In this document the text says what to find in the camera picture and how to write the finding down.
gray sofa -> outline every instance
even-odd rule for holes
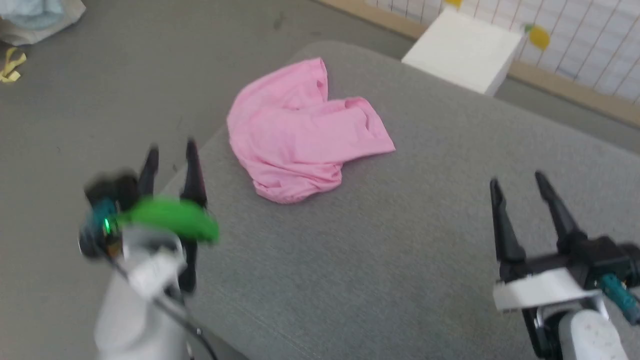
[[[556,241],[536,169],[589,234],[633,241],[639,158],[365,49],[323,42],[291,61],[315,56],[330,98],[368,99],[397,151],[283,206],[255,194],[220,130],[200,156],[221,244],[201,251],[194,315],[256,360],[534,359],[522,317],[493,305],[489,180],[529,254]],[[640,332],[609,309],[635,358]]]

yellow sticker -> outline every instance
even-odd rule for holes
[[[444,0],[445,3],[447,4],[451,4],[457,8],[460,8],[460,5],[462,5],[462,0]]]
[[[529,40],[538,49],[544,51],[547,46],[549,46],[551,38],[549,37],[549,33],[547,33],[547,30],[539,25],[534,24],[533,26],[531,26],[531,30],[529,30]]]
[[[0,83],[13,83],[20,78],[20,74],[14,69],[27,61],[27,56],[22,53],[18,60],[11,61],[11,57],[16,50],[15,47],[11,47],[6,51],[4,65],[0,68]]]

blue cloth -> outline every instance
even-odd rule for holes
[[[62,0],[0,0],[0,16],[14,25],[42,30],[65,17]]]

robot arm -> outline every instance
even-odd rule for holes
[[[85,189],[92,212],[79,235],[80,251],[114,269],[95,328],[98,358],[187,359],[190,332],[215,360],[202,327],[188,318],[183,298],[195,290],[198,241],[218,237],[217,224],[204,211],[207,194],[197,148],[190,140],[180,200],[153,199],[158,157],[152,147],[139,177],[132,171],[100,176]],[[166,277],[158,276],[153,262],[163,256],[179,265],[163,268]],[[135,279],[145,265],[152,270],[149,279],[159,279],[152,282],[157,291],[148,294],[132,287],[141,283]]]
[[[617,245],[608,236],[590,240],[545,175],[537,172],[536,180],[558,234],[557,253],[538,258],[527,258],[506,213],[498,180],[490,184],[500,263],[500,282],[493,289],[496,307],[522,312],[531,345],[541,359],[626,360],[603,296],[630,324],[640,323],[638,301],[627,291],[627,286],[640,284],[640,250],[634,244]],[[578,303],[582,309],[546,314],[566,303]]]

